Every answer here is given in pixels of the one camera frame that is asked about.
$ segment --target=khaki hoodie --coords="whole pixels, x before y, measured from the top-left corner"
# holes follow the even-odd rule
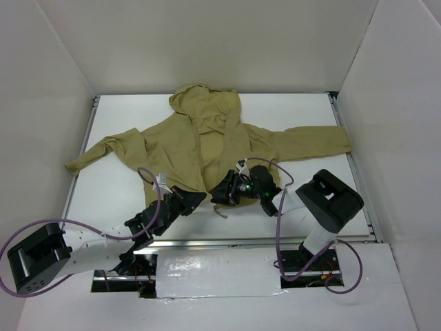
[[[133,128],[103,138],[65,166],[74,176],[114,151],[129,168],[146,167],[155,175],[167,174],[167,185],[186,191],[208,192],[234,169],[238,160],[264,157],[275,162],[293,161],[350,152],[343,128],[299,127],[272,132],[240,122],[240,99],[234,90],[185,86],[169,98],[175,113],[142,132]],[[278,185],[274,166],[249,161],[249,168],[269,167]],[[145,202],[157,199],[151,185],[144,183]],[[240,205],[252,203],[242,199]]]

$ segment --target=purple cable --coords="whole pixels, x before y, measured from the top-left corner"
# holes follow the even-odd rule
[[[296,279],[298,279],[298,278],[302,275],[302,273],[304,273],[304,272],[309,268],[309,266],[310,266],[311,264],[313,264],[313,263],[314,263],[319,257],[321,257],[322,254],[325,253],[326,250],[327,250],[328,248],[330,248],[330,247],[334,244],[335,241],[337,241],[337,242],[339,242],[339,243],[343,243],[343,244],[345,244],[345,245],[346,245],[347,247],[349,247],[349,248],[352,250],[352,252],[355,254],[355,256],[356,256],[356,258],[357,258],[357,260],[358,260],[358,265],[360,266],[360,273],[358,274],[358,278],[357,278],[356,283],[355,283],[351,288],[349,288],[348,290],[344,290],[344,291],[335,291],[335,290],[332,290],[331,288],[329,288],[329,286],[328,286],[329,281],[330,281],[331,279],[333,279],[333,278],[339,277],[339,276],[336,275],[336,274],[335,274],[335,275],[331,275],[330,277],[326,278],[326,281],[325,281],[325,287],[326,287],[326,289],[327,289],[328,291],[330,291],[330,292],[332,292],[332,293],[335,293],[335,294],[346,294],[346,293],[350,293],[350,292],[352,292],[353,290],[355,290],[355,289],[357,288],[357,286],[360,285],[360,282],[361,282],[361,280],[362,280],[362,276],[363,276],[363,264],[362,264],[362,261],[361,261],[360,255],[358,255],[358,253],[357,253],[356,250],[352,247],[352,245],[350,245],[349,243],[347,243],[346,241],[341,240],[341,239],[336,239],[335,241],[329,243],[329,244],[326,245],[324,248],[322,248],[322,249],[320,250],[320,252],[318,252],[316,255],[314,255],[314,256],[308,261],[308,263],[306,263],[306,264],[303,266],[303,268],[300,269],[300,271],[299,271],[297,274],[295,274],[294,276],[288,276],[288,275],[285,274],[285,270],[283,269],[283,263],[282,263],[282,254],[280,253],[280,224],[281,224],[281,221],[282,221],[282,212],[281,212],[281,210],[283,210],[283,202],[284,202],[284,200],[285,200],[285,196],[286,196],[286,194],[287,194],[287,190],[286,190],[286,189],[287,189],[288,186],[290,186],[290,185],[292,185],[292,184],[294,183],[294,178],[291,176],[290,173],[288,173],[288,171],[286,171],[285,169],[283,169],[282,167],[280,167],[277,163],[275,163],[275,162],[273,162],[273,161],[270,161],[270,160],[267,160],[267,159],[264,159],[264,158],[261,158],[261,157],[250,157],[250,158],[248,158],[248,159],[249,159],[249,160],[261,160],[261,161],[266,161],[266,162],[272,164],[273,166],[276,166],[276,167],[279,168],[280,170],[282,170],[282,171],[283,171],[285,174],[287,174],[288,177],[291,179],[291,182],[288,183],[288,184],[286,184],[285,187],[284,187],[284,189],[283,189],[282,197],[280,198],[280,204],[279,204],[279,206],[278,206],[278,210],[280,210],[280,212],[277,214],[277,225],[276,225],[276,254],[277,254],[278,268],[279,268],[279,270],[280,270],[280,274],[282,275],[282,278],[283,278],[284,280],[286,280],[286,281],[295,281]]]
[[[140,167],[140,168],[138,168],[137,171],[138,171],[139,175],[141,176],[141,178],[144,181],[148,182],[148,183],[150,183],[150,182],[145,179],[145,177],[141,174],[141,171],[146,171],[146,173],[148,173],[151,176],[151,178],[153,179],[152,183],[156,186],[156,192],[158,193],[158,204],[156,205],[156,211],[155,211],[155,213],[154,213],[154,215],[152,217],[152,220],[140,232],[134,234],[133,236],[117,237],[117,236],[113,236],[111,234],[105,234],[102,231],[100,231],[99,229],[94,228],[93,226],[90,226],[88,224],[81,223],[81,222],[78,222],[78,221],[73,221],[71,219],[60,219],[60,218],[41,219],[39,221],[35,221],[35,222],[32,222],[32,223],[30,223],[28,225],[25,225],[22,228],[18,229],[15,233],[13,233],[12,236],[8,240],[6,240],[5,244],[0,249],[0,260],[1,260],[2,256],[5,254],[6,248],[9,246],[9,244],[12,242],[12,240],[15,239],[15,237],[17,237],[20,233],[22,233],[23,231],[27,230],[28,228],[31,228],[32,226],[39,225],[39,224],[60,223],[60,222],[74,224],[74,225],[78,225],[78,226],[81,226],[83,228],[86,228],[86,229],[88,229],[90,231],[93,231],[93,232],[95,232],[95,233],[97,233],[99,235],[104,235],[106,238],[113,239],[113,240],[118,240],[118,241],[120,241],[120,240],[132,240],[132,239],[138,238],[139,236],[144,234],[147,230],[149,230],[149,228],[153,225],[153,223],[155,222],[155,220],[156,220],[156,218],[157,218],[157,216],[159,214],[159,209],[160,209],[160,206],[161,206],[161,191],[160,191],[160,188],[159,188],[158,181],[156,180],[156,177],[154,176],[154,174],[150,170],[148,170],[146,168]],[[13,297],[17,297],[17,298],[32,298],[32,297],[36,297],[37,295],[41,295],[43,293],[49,292],[51,289],[57,287],[58,285],[60,285],[64,281],[67,281],[71,276],[73,276],[73,275],[69,274],[68,276],[62,278],[62,280],[58,281],[54,285],[51,285],[48,288],[45,288],[45,289],[43,289],[41,291],[38,291],[38,292],[35,292],[35,293],[30,293],[30,294],[19,294],[19,293],[16,293],[14,291],[11,291],[9,288],[6,287],[6,285],[3,282],[3,279],[1,277],[0,277],[0,288],[3,291],[5,291],[6,293],[8,293],[9,295],[12,295]]]
[[[104,270],[100,270],[101,274],[103,274],[104,277],[104,283],[105,283],[105,288],[108,292],[110,292],[110,284],[109,284],[109,279],[107,278],[107,275],[105,274]]]

